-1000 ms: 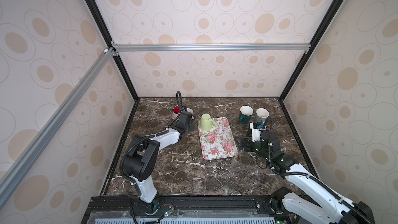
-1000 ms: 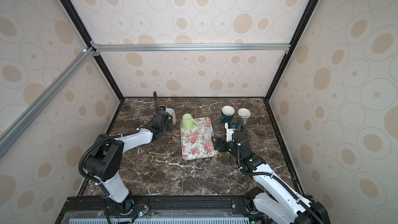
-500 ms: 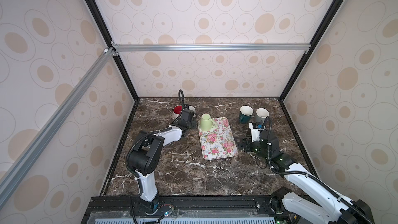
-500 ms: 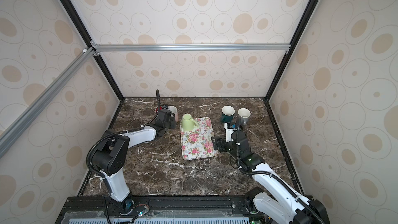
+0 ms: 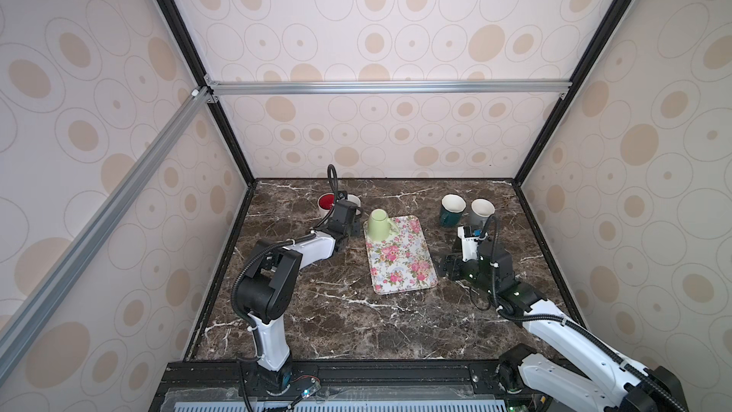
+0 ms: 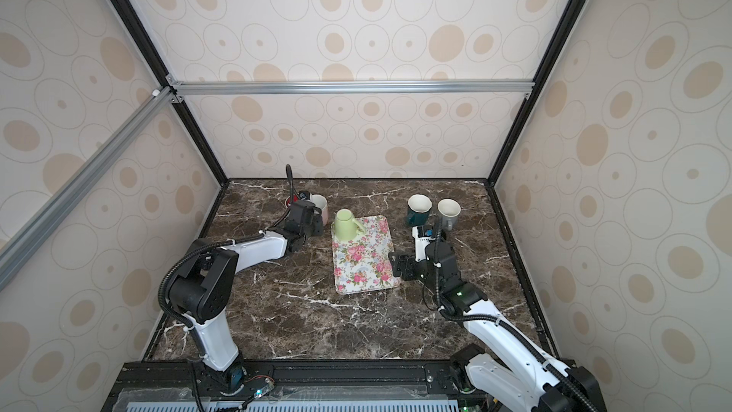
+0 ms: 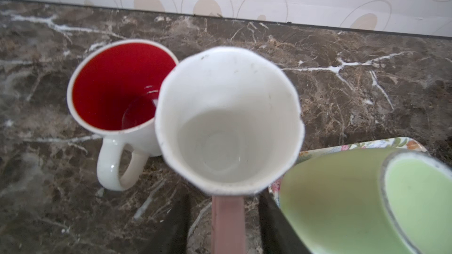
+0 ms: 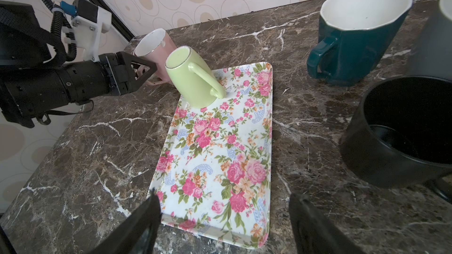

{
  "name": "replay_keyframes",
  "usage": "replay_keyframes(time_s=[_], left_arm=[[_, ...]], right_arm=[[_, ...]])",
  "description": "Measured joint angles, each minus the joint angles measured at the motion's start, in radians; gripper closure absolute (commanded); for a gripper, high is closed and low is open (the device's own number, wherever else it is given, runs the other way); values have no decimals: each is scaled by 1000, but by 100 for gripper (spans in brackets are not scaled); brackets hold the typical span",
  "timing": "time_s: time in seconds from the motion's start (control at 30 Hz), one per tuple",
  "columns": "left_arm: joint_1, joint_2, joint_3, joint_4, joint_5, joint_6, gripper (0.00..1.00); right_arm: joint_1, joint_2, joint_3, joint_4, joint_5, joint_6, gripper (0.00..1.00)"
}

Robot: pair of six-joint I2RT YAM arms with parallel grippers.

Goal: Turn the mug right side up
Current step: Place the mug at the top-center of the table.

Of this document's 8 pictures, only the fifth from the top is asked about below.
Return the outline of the white mug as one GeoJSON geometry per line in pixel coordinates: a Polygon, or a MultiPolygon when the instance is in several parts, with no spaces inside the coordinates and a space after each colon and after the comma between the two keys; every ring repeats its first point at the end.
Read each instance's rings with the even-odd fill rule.
{"type": "Polygon", "coordinates": [[[318,211],[320,217],[325,217],[335,205],[335,195],[327,193],[318,198],[318,211]]]}

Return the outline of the dark teal mug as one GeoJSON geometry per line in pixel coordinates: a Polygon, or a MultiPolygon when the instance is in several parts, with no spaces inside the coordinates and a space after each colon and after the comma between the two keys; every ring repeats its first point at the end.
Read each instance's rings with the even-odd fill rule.
{"type": "Polygon", "coordinates": [[[461,196],[453,194],[444,196],[440,202],[440,219],[438,220],[440,226],[456,227],[461,222],[466,206],[466,201],[461,196]]]}

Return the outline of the light green mug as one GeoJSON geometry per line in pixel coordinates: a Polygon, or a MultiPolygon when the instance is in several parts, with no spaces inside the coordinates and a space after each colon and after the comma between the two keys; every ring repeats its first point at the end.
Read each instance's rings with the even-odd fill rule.
{"type": "Polygon", "coordinates": [[[388,240],[390,236],[398,234],[398,226],[390,219],[383,209],[375,209],[371,212],[367,222],[368,238],[372,242],[388,240]]]}

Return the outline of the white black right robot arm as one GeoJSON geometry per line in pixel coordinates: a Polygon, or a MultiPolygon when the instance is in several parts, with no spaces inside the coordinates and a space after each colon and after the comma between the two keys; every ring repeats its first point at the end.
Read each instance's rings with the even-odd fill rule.
{"type": "Polygon", "coordinates": [[[551,362],[526,344],[499,358],[496,378],[507,394],[541,392],[576,411],[686,411],[679,379],[621,354],[568,317],[514,273],[513,260],[494,236],[458,238],[456,251],[438,256],[438,274],[464,280],[498,315],[543,340],[568,362],[551,362]]]}

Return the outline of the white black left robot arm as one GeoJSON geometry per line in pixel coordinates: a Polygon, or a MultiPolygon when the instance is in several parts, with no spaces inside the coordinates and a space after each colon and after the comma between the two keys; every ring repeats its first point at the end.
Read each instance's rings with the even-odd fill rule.
{"type": "Polygon", "coordinates": [[[308,234],[289,240],[259,240],[231,292],[234,312],[255,333],[257,364],[267,373],[284,375],[291,362],[282,317],[295,293],[299,271],[330,259],[347,244],[362,209],[339,200],[325,221],[308,234]]]}

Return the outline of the grey mug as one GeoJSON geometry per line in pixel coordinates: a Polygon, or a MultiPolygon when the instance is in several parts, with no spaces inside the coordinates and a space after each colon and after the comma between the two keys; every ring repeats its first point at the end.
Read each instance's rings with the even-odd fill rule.
{"type": "Polygon", "coordinates": [[[477,198],[471,203],[468,215],[468,224],[482,229],[483,225],[489,217],[495,214],[496,208],[494,204],[484,198],[477,198]]]}

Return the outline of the pink mug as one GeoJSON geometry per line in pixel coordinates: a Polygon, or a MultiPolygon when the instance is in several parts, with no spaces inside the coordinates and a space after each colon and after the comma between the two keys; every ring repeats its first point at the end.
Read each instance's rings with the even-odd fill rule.
{"type": "Polygon", "coordinates": [[[362,208],[361,208],[361,200],[358,196],[349,194],[347,196],[347,200],[354,203],[356,205],[356,214],[360,216],[362,214],[362,208]]]}

